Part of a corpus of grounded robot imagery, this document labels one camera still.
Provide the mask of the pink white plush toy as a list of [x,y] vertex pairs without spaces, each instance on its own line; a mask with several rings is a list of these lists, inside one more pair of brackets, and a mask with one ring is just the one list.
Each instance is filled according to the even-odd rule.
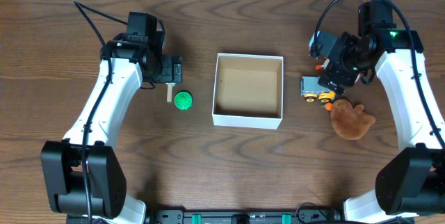
[[315,70],[325,70],[327,68],[327,65],[329,64],[330,60],[324,56],[324,62],[323,64],[316,65]]

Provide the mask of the pig face wooden rattle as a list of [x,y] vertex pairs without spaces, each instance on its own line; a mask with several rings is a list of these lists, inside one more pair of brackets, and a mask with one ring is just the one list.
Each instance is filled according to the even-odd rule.
[[175,83],[167,83],[167,97],[166,97],[166,102],[167,103],[171,103],[172,102],[172,98],[173,98],[173,88],[175,86]]

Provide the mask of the brown plush toy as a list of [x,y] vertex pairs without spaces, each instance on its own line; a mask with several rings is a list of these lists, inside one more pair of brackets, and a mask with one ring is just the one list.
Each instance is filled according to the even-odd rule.
[[364,111],[362,104],[353,106],[347,99],[328,102],[325,108],[330,112],[333,130],[346,140],[359,140],[376,121],[375,117]]

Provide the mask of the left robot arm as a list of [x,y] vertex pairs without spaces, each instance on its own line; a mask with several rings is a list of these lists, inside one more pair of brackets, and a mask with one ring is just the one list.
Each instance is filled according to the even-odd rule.
[[182,81],[182,59],[163,54],[163,22],[131,12],[127,30],[104,44],[97,82],[80,116],[61,141],[47,141],[40,153],[52,211],[71,223],[144,223],[147,205],[127,193],[115,155],[122,121],[144,83],[168,87]]

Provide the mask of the grey yellow toy truck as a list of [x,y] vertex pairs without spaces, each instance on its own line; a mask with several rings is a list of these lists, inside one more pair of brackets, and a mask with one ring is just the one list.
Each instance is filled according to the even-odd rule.
[[319,101],[322,104],[332,102],[336,96],[335,92],[318,84],[318,77],[302,77],[300,93],[306,102]]

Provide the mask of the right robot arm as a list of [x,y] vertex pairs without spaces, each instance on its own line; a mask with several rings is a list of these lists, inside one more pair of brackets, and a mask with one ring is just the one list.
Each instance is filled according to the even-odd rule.
[[356,81],[379,79],[396,124],[399,153],[378,173],[373,190],[344,202],[347,221],[383,223],[444,213],[444,119],[419,35],[395,25],[397,12],[388,1],[363,3],[356,35],[317,30],[309,43],[313,57],[326,59],[322,86],[342,95]]

